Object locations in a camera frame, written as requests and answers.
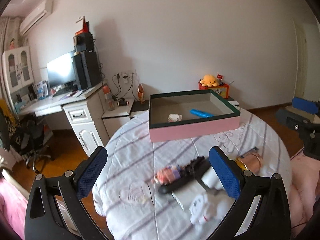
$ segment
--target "pink bedding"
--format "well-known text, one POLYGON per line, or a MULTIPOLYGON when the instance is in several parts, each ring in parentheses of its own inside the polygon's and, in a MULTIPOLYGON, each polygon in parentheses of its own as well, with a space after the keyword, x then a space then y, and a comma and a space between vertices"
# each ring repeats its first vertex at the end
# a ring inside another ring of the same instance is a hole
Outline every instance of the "pink bedding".
POLYGON ((305 156, 301 149, 291 158, 291 166, 292 185, 288 201, 291 228, 294 227, 292 234, 296 236, 311 218, 316 196, 320 195, 320 161, 305 156))
POLYGON ((11 183, 0 179, 0 212, 23 240, 27 202, 26 198, 11 183))

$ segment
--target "striped tablecloth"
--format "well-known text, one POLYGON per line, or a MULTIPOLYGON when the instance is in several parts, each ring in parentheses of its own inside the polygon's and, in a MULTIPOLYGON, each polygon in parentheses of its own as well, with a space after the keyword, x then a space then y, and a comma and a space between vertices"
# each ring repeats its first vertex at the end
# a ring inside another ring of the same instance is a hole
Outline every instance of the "striped tablecloth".
MULTIPOLYGON (((240 116, 240 127, 233 131, 158 143, 149 138, 149 112, 122 126, 106 146, 108 161, 92 190, 96 211, 106 217, 115 239, 207 239, 220 221, 193 226, 189 211, 183 211, 171 195, 159 195, 151 179, 170 164, 207 157, 216 145, 233 159, 257 146, 265 163, 259 175, 280 173, 288 193, 291 167, 284 143, 255 115, 241 109, 240 116)), ((258 201, 256 197, 239 233, 248 228, 258 201)))

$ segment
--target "glass cabinet door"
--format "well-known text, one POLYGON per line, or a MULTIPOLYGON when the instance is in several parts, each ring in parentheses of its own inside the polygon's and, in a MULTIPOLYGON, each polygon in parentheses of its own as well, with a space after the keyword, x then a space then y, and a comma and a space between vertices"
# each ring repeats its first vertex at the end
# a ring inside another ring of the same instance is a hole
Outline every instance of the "glass cabinet door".
POLYGON ((29 81, 30 80, 30 73, 29 73, 29 66, 28 66, 28 59, 27 59, 27 53, 26 51, 22 51, 20 54, 21 57, 21 63, 20 63, 20 74, 23 77, 23 81, 29 81))
POLYGON ((21 76, 18 73, 18 64, 16 65, 16 58, 13 54, 10 54, 8 56, 8 62, 9 62, 9 75, 10 75, 10 83, 11 87, 14 88, 18 86, 18 80, 20 80, 21 76))

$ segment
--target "monitor screen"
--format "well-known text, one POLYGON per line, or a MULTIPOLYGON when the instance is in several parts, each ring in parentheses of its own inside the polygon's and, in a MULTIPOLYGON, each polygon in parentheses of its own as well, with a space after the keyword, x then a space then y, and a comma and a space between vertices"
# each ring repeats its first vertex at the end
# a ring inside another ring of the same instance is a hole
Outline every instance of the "monitor screen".
POLYGON ((56 87, 76 80, 73 70, 74 51, 64 54, 47 64, 50 87, 56 87))

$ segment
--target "wall-mounted air conditioner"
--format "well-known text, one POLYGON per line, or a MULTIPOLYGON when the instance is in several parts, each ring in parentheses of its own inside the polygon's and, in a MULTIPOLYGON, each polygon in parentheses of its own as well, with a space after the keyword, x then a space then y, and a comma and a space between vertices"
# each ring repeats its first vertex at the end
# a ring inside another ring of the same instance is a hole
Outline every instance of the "wall-mounted air conditioner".
POLYGON ((34 9, 21 23, 20 35, 25 36, 27 32, 38 25, 52 13, 52 0, 45 0, 34 9))

